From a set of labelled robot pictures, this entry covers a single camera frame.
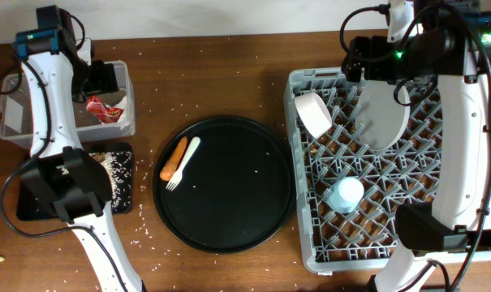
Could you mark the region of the pink bowl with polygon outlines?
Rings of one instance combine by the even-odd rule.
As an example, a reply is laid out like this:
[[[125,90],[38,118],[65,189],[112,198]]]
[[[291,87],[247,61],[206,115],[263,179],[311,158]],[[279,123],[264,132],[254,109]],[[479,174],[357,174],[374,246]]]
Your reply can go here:
[[[331,115],[321,97],[310,92],[294,99],[296,111],[309,134],[324,135],[333,125]]]

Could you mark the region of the white plastic fork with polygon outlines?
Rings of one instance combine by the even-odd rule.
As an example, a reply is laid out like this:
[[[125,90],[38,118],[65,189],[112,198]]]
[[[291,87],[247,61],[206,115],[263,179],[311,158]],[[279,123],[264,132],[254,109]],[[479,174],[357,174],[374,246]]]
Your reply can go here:
[[[182,181],[183,171],[187,166],[187,163],[190,161],[190,159],[198,149],[200,142],[201,140],[199,137],[192,138],[191,142],[185,149],[181,160],[178,163],[178,167],[175,169],[175,172],[172,174],[171,179],[166,184],[166,189],[168,191],[173,191]]]

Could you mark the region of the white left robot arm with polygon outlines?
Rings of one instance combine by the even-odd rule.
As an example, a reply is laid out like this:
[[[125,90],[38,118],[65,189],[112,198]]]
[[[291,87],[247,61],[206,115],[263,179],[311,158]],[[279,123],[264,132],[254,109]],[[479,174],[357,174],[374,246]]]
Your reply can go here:
[[[109,175],[84,151],[73,104],[118,91],[114,65],[78,52],[78,19],[58,6],[36,10],[37,28],[13,43],[19,76],[28,81],[32,108],[30,157],[13,172],[40,206],[78,238],[105,291],[143,291],[114,226]]]

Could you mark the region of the red snack wrapper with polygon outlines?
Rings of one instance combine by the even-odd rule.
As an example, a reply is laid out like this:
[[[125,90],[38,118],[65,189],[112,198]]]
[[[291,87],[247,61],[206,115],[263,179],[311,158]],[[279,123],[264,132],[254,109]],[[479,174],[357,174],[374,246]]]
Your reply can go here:
[[[86,110],[95,116],[101,123],[117,122],[124,113],[124,109],[119,107],[109,107],[97,96],[92,96],[87,99]]]

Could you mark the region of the orange carrot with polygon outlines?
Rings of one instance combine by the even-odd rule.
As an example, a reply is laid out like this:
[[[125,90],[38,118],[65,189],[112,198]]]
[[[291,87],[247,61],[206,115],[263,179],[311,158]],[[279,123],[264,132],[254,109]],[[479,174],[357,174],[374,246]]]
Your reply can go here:
[[[177,167],[183,157],[184,151],[187,147],[187,137],[184,136],[177,144],[175,150],[170,156],[169,160],[163,166],[159,177],[162,181],[169,182],[177,170]]]

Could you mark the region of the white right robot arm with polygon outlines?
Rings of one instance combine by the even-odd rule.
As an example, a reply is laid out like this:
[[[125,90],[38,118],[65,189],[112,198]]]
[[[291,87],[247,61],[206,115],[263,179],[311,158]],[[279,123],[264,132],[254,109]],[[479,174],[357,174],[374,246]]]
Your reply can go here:
[[[465,259],[446,290],[457,288],[477,249],[491,248],[491,11],[460,1],[390,1],[376,6],[387,36],[342,44],[351,82],[401,88],[426,77],[442,106],[441,173],[433,201],[395,213],[398,246],[368,283],[371,291],[417,291],[442,258]]]

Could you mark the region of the white tissue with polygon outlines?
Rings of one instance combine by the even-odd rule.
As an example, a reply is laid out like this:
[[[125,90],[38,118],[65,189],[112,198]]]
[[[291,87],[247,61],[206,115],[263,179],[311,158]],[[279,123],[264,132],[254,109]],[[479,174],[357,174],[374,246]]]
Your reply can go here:
[[[123,122],[127,119],[127,97],[124,97],[118,104],[114,106],[115,108],[121,109],[121,114],[119,115],[118,122]]]

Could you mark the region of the light blue plastic cup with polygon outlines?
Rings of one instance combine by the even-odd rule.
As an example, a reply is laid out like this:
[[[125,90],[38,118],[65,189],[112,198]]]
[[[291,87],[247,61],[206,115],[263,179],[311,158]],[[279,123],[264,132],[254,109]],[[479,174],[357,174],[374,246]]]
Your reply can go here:
[[[337,213],[351,213],[364,196],[364,186],[357,178],[343,178],[330,191],[325,202]]]

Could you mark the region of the white round plate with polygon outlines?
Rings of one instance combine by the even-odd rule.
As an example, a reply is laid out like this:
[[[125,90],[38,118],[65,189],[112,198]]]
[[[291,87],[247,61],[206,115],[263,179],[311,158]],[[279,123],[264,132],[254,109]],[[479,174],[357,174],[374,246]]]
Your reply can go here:
[[[360,111],[355,118],[355,128],[360,130],[358,137],[373,151],[382,151],[394,145],[403,135],[410,118],[410,96],[405,86],[397,93],[396,85],[381,81],[368,81],[360,95],[357,105]]]

